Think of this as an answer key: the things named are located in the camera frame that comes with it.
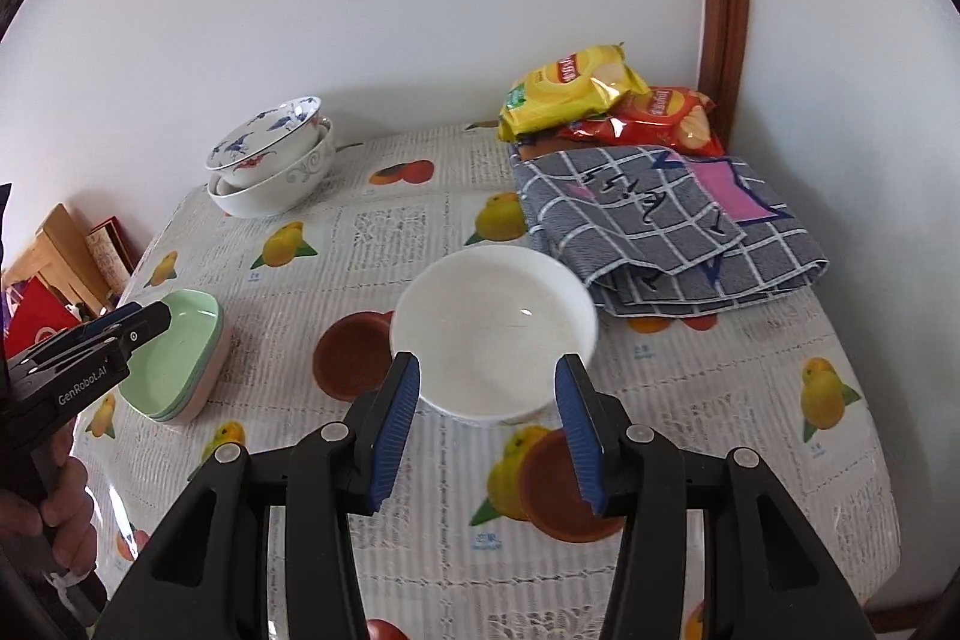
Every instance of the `wooden cabinet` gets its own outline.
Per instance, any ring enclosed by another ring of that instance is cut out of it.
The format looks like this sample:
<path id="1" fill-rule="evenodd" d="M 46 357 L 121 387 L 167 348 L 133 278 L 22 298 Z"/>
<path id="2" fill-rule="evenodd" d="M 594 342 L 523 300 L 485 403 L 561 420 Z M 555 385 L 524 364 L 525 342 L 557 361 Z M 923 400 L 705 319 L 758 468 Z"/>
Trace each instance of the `wooden cabinet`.
<path id="1" fill-rule="evenodd" d="M 34 240 L 3 273 L 4 287 L 39 277 L 46 287 L 56 287 L 68 301 L 80 301 L 99 314 L 112 310 L 107 281 L 90 255 L 83 233 L 62 204 L 47 215 Z"/>

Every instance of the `red bag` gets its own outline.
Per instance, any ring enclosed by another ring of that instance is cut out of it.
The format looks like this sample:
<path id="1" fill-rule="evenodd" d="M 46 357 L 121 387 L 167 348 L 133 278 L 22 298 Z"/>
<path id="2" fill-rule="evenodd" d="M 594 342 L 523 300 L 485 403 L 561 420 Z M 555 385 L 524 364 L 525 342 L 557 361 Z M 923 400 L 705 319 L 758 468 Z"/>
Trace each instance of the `red bag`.
<path id="1" fill-rule="evenodd" d="M 13 314 L 3 349 L 8 357 L 42 342 L 78 321 L 40 280 L 33 277 L 23 290 L 23 300 Z"/>
<path id="2" fill-rule="evenodd" d="M 713 102 L 690 88 L 651 88 L 630 94 L 603 116 L 571 122 L 557 132 L 562 139 L 602 145 L 664 145 L 688 155 L 723 155 L 710 130 Z"/>

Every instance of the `white wall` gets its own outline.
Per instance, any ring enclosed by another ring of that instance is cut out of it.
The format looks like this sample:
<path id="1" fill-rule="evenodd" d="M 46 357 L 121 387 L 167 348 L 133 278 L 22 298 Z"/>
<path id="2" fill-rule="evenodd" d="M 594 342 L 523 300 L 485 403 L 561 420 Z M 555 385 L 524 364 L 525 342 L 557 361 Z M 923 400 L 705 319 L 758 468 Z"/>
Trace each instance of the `white wall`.
<path id="1" fill-rule="evenodd" d="M 960 17 L 949 0 L 752 0 L 734 149 L 822 242 L 818 287 L 902 530 L 877 603 L 960 564 Z"/>
<path id="2" fill-rule="evenodd" d="M 222 134 L 306 92 L 363 138 L 490 118 L 512 79 L 598 42 L 625 41 L 650 80 L 692 84 L 702 6 L 27 0 L 0 42 L 8 251 L 60 200 L 90 220 L 116 213 L 142 247 L 205 181 L 205 153 Z"/>

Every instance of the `gray checkered towel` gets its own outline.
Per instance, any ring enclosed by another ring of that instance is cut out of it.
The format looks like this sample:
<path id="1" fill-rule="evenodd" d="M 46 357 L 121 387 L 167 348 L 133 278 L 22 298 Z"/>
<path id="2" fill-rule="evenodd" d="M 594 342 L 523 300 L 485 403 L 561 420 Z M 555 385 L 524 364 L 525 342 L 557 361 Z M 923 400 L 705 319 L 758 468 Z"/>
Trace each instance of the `gray checkered towel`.
<path id="1" fill-rule="evenodd" d="M 743 161 L 667 148 L 512 154 L 534 247 L 613 316 L 690 317 L 769 301 L 827 269 L 813 237 Z"/>

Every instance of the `finger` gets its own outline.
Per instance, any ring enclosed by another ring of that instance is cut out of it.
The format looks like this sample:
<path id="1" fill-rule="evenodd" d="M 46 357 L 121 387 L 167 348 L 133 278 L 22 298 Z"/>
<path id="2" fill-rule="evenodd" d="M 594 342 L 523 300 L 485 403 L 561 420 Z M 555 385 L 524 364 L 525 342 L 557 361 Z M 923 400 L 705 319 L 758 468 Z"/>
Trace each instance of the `finger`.
<path id="1" fill-rule="evenodd" d="M 43 531 L 37 508 L 10 491 L 0 490 L 0 534 L 36 537 Z"/>
<path id="2" fill-rule="evenodd" d="M 85 501 L 83 498 L 88 496 L 85 487 L 86 467 L 72 456 L 67 458 L 59 473 L 56 491 L 40 505 L 40 513 L 48 527 L 59 527 L 73 517 L 80 509 L 80 503 Z"/>
<path id="3" fill-rule="evenodd" d="M 70 562 L 70 571 L 74 575 L 86 575 L 97 563 L 97 533 L 92 525 L 86 527 L 77 552 Z"/>
<path id="4" fill-rule="evenodd" d="M 64 466 L 66 458 L 70 455 L 70 449 L 73 447 L 73 427 L 76 423 L 77 419 L 71 418 L 70 422 L 58 429 L 50 439 L 50 455 L 56 466 Z"/>
<path id="5" fill-rule="evenodd" d="M 83 506 L 56 530 L 54 537 L 54 559 L 61 567 L 69 567 L 78 552 L 80 543 L 90 528 L 90 518 L 93 517 L 93 499 L 89 494 L 83 495 Z"/>

